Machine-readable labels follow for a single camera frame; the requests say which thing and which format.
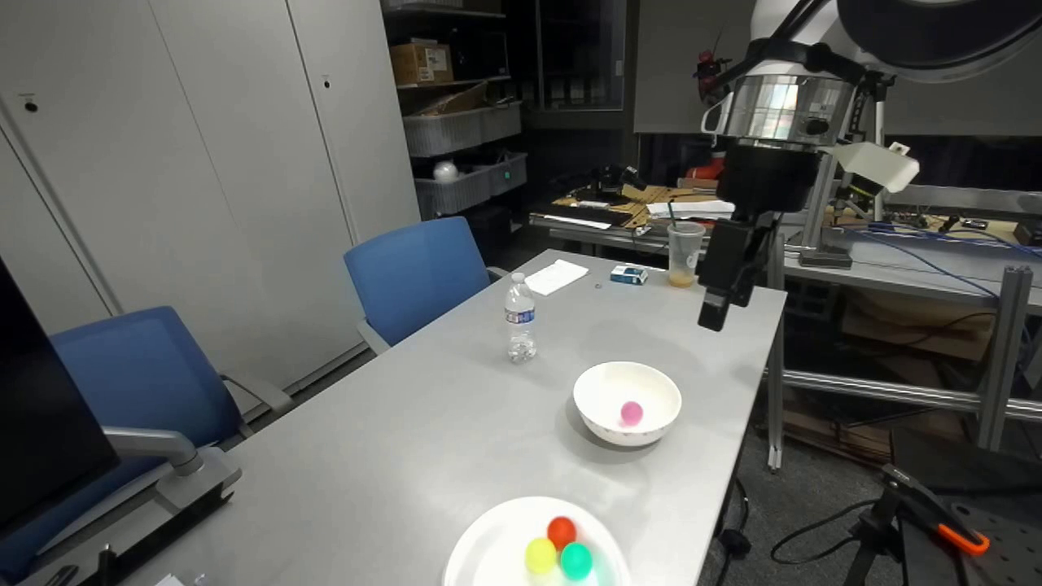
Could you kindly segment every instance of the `bottle label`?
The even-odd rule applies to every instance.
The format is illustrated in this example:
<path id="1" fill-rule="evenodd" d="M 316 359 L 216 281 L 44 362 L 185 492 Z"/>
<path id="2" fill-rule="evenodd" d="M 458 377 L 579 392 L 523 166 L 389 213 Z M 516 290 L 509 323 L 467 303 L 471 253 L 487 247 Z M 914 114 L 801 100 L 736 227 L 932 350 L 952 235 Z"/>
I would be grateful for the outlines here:
<path id="1" fill-rule="evenodd" d="M 510 323 L 530 323 L 536 320 L 536 310 L 528 310 L 526 312 L 512 312 L 506 311 L 506 321 Z"/>

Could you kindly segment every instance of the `monitor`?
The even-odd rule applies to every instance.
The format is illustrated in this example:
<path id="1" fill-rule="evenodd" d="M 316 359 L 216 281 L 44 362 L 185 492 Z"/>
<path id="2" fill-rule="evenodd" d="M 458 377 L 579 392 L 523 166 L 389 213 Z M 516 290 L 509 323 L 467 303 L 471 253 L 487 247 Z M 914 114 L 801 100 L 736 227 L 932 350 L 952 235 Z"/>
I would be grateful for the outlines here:
<path id="1" fill-rule="evenodd" d="M 119 459 L 0 259 L 0 539 Z"/>

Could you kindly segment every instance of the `orange clamp handle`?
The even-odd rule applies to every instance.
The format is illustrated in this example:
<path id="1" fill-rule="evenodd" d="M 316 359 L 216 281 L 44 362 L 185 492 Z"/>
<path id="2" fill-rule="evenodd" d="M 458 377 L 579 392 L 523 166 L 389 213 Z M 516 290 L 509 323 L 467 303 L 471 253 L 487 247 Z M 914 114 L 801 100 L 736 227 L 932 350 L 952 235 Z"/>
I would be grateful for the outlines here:
<path id="1" fill-rule="evenodd" d="M 983 556 L 984 553 L 988 551 L 988 547 L 991 546 L 991 540 L 989 540 L 987 537 L 985 537 L 981 533 L 976 534 L 977 539 L 979 539 L 981 542 L 979 543 L 974 543 L 974 542 L 966 539 L 965 537 L 963 537 L 958 532 L 956 532 L 950 527 L 948 527 L 948 526 L 946 526 L 944 523 L 941 523 L 941 524 L 937 526 L 937 533 L 939 533 L 941 535 L 941 537 L 943 537 L 943 538 L 947 539 L 949 542 L 951 542 L 952 545 L 954 545 L 956 547 L 959 547 L 959 550 L 961 552 L 963 552 L 967 556 L 971 556 L 971 557 L 974 557 L 974 558 L 976 558 L 978 556 Z"/>

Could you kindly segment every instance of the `white plate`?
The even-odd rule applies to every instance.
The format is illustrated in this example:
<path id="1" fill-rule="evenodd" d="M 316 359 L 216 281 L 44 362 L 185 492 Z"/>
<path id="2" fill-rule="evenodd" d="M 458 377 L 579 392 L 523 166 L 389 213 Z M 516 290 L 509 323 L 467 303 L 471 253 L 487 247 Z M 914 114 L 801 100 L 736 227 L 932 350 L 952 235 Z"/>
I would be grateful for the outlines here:
<path id="1" fill-rule="evenodd" d="M 680 389 L 662 371 L 639 362 L 605 362 L 579 375 L 572 398 L 582 421 L 600 439 L 617 445 L 646 445 L 662 439 L 680 413 Z M 644 410 L 636 425 L 622 422 L 622 406 Z"/>
<path id="2" fill-rule="evenodd" d="M 593 571 L 584 580 L 568 580 L 554 566 L 536 575 L 524 565 L 524 550 L 546 537 L 553 517 L 575 523 L 576 541 L 590 548 Z M 490 509 L 471 524 L 449 556 L 443 586 L 630 586 L 629 568 L 619 544 L 596 517 L 567 500 L 525 496 Z"/>

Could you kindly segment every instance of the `red ball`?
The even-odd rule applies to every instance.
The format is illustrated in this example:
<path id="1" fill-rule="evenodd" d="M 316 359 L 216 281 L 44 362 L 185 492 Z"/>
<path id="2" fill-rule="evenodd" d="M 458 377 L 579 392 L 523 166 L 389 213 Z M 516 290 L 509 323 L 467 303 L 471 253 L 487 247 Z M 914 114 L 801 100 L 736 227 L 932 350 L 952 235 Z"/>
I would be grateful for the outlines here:
<path id="1" fill-rule="evenodd" d="M 555 517 L 546 528 L 546 537 L 560 552 L 565 545 L 575 541 L 575 523 L 568 517 Z"/>

